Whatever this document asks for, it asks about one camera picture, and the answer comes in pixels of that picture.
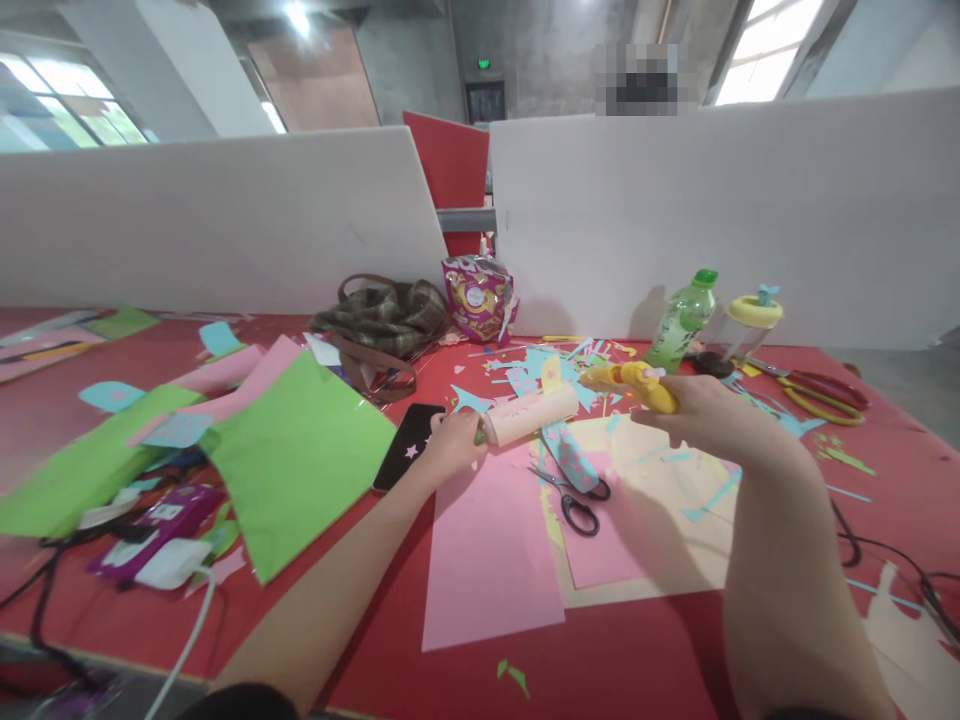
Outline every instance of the brown bag handle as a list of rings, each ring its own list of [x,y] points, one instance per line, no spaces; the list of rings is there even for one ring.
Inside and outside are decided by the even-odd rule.
[[[397,284],[390,278],[385,278],[383,275],[371,275],[369,273],[357,273],[356,275],[351,275],[342,283],[340,283],[340,288],[337,290],[337,297],[340,298],[340,302],[343,302],[347,299],[346,287],[347,283],[351,280],[373,280],[374,282],[382,283],[388,287],[396,287]]]
[[[375,278],[378,276],[354,275],[347,278],[347,280],[344,281],[344,285],[356,277]],[[364,395],[382,402],[394,403],[399,400],[403,400],[406,397],[410,397],[416,392],[417,371],[414,370],[413,366],[409,363],[405,363],[403,360],[395,358],[392,355],[387,355],[385,352],[380,352],[379,350],[368,348],[365,345],[358,345],[355,342],[345,340],[336,333],[329,333],[327,336],[327,341],[340,351],[340,364],[343,365],[343,371],[347,374],[347,377],[350,378],[350,382],[353,384],[353,386]],[[367,381],[364,379],[363,373],[360,372],[360,362],[358,361],[368,362],[378,370],[392,368],[394,370],[407,373],[412,378],[412,382],[404,387],[393,388],[391,390],[377,390],[376,392],[373,392],[370,389],[370,386],[367,385]]]

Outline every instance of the plaid bag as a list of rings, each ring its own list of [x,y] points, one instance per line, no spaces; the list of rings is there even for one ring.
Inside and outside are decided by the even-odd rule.
[[[352,280],[372,280],[380,287],[346,293]],[[362,393],[384,402],[396,402],[416,390],[416,371],[403,362],[439,337],[449,322],[443,293],[426,280],[395,283],[380,275],[351,275],[337,290],[340,303],[310,320],[313,332],[330,333],[340,350],[344,372]],[[359,363],[378,370],[399,370],[413,379],[406,387],[371,392]]]

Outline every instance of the paper roll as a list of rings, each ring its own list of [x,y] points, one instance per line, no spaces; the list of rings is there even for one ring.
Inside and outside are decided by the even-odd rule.
[[[483,430],[491,445],[509,445],[544,425],[577,414],[580,401],[571,383],[544,395],[524,395],[487,411]]]

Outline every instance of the green bottle cap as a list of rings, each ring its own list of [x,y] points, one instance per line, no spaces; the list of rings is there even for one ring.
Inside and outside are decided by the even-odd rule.
[[[697,274],[693,276],[693,284],[697,287],[712,288],[717,284],[717,271],[707,268],[697,270]]]

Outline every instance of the white partition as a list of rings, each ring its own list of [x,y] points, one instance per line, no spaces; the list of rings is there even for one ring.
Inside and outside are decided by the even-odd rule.
[[[774,344],[960,324],[960,88],[490,129],[518,333],[649,339],[701,267],[721,300],[781,286]]]
[[[0,305],[312,313],[442,281],[404,126],[0,156]]]

